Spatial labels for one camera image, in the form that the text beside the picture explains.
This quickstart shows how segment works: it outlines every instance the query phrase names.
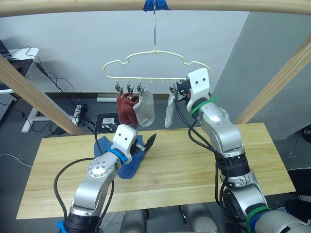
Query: wooden table top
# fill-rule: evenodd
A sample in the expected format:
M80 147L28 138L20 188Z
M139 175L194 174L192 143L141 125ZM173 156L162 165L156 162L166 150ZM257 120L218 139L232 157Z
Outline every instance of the wooden table top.
M242 134L249 165L263 193L295 191L264 124L237 127ZM144 142L154 133L157 133L155 143L135 176L130 180L116 177L115 193L108 212L215 201L214 155L190 141L187 129L139 132ZM111 140L113 134L105 136ZM94 142L93 135L43 138L17 219L62 216L53 192L53 180L66 164L94 156ZM58 190L68 210L89 163L84 161L73 165L59 179Z

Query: wooden beam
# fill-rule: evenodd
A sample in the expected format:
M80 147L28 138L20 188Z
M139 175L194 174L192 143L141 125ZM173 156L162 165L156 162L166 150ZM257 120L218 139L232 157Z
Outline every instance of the wooden beam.
M145 0L0 0L0 17L78 11L142 10ZM311 14L311 0L167 0L172 10Z
M0 80L30 105L71 135L85 133L69 119L69 115L46 94L28 82L4 57L0 56Z
M311 61L311 35L303 42L290 60L271 79L265 88L235 120L235 124L246 124L262 109L296 74Z

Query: floor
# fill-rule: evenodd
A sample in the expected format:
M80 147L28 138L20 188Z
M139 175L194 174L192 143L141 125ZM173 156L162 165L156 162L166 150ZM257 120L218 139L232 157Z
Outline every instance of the floor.
M87 115L93 120L99 113L116 112L115 103L98 103L96 100L83 100L89 106ZM74 111L74 106L67 100L55 100L67 113ZM167 102L164 100L155 101L156 118L154 123L147 128L139 127L142 130L158 130L164 128L165 109ZM26 114L31 111L31 106L19 100L13 105L17 110ZM43 132L21 133L20 130L25 120L19 112L10 109L0 123L0 154L9 153L17 156L23 162L32 165L38 150L40 141L50 132L48 127ZM36 130L45 126L46 122L36 122L34 128ZM174 112L174 122L172 128L184 128L185 125ZM89 129L83 127L86 133L90 133ZM275 145L287 169L311 167L311 144L306 142L299 133L289 136L280 141L276 141ZM17 211L23 195L23 191L28 180L30 168L22 166L16 160L3 156L0 158L0 232L3 233L55 233L56 222L61 218L45 218L16 220ZM295 199L293 194L282 194L267 196L270 207L276 208L282 206L282 203L288 199ZM221 233L225 233L226 218L215 202L208 203L211 212L217 223L220 225ZM109 213L105 217L105 233L117 233L124 212ZM147 221L148 233L164 233L164 232L184 232L187 230L184 225L178 207L164 207L150 210L150 218Z

